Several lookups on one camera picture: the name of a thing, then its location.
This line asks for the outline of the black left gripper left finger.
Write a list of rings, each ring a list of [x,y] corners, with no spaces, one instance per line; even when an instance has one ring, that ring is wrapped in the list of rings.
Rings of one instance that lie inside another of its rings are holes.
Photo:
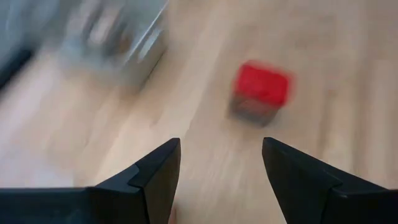
[[[180,161],[172,138],[95,186],[0,189],[0,224],[168,224]]]

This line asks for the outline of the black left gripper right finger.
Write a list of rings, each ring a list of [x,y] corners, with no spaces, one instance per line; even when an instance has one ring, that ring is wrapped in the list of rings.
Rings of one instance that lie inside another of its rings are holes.
[[[274,138],[262,158],[287,224],[398,224],[398,189],[385,189]]]

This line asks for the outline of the red lidded spice tin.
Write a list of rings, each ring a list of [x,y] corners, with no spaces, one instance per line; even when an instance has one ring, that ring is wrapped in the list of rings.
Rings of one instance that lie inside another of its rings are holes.
[[[289,100],[292,73],[256,60],[244,62],[233,80],[230,113],[267,126]]]

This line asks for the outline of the clear plastic bin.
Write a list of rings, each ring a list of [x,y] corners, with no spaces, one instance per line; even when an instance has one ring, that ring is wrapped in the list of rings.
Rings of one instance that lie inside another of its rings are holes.
[[[169,0],[77,0],[63,51],[79,67],[139,90],[165,52]]]

